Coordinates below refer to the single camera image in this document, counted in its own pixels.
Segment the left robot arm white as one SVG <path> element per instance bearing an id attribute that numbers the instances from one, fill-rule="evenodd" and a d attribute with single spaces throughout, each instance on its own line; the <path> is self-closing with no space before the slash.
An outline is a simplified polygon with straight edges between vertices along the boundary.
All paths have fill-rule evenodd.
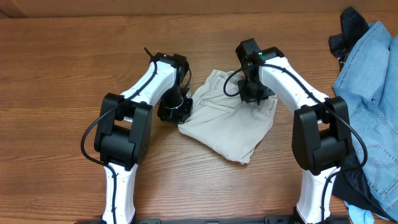
<path id="1" fill-rule="evenodd" d="M 181 86 L 190 73 L 186 57 L 157 53 L 144 76 L 120 95 L 108 93 L 101 105 L 94 140 L 106 174 L 106 206 L 101 223 L 133 223 L 134 185 L 138 165 L 150 145 L 153 108 L 162 121 L 182 124 L 193 100 Z"/>

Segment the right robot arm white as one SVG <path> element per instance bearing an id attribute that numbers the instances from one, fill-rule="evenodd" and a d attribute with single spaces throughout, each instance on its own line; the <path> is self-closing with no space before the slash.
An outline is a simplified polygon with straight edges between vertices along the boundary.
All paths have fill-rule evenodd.
<path id="1" fill-rule="evenodd" d="M 254 39 L 236 47 L 245 79 L 238 83 L 246 103 L 276 95 L 293 116 L 292 152 L 302 168 L 300 198 L 292 215 L 266 216 L 265 223 L 349 223 L 330 212 L 335 181 L 347 155 L 353 152 L 348 107 L 308 84 L 277 48 L 262 50 Z"/>

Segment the beige shorts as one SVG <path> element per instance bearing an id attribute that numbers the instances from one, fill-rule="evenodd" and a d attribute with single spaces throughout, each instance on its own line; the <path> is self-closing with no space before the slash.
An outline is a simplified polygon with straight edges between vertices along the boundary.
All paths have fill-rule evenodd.
<path id="1" fill-rule="evenodd" d="M 277 97 L 260 103 L 246 103 L 239 96 L 223 92 L 232 72 L 213 70 L 192 96 L 191 115 L 178 130 L 200 141 L 229 161 L 247 164 L 257 146 L 271 129 Z"/>

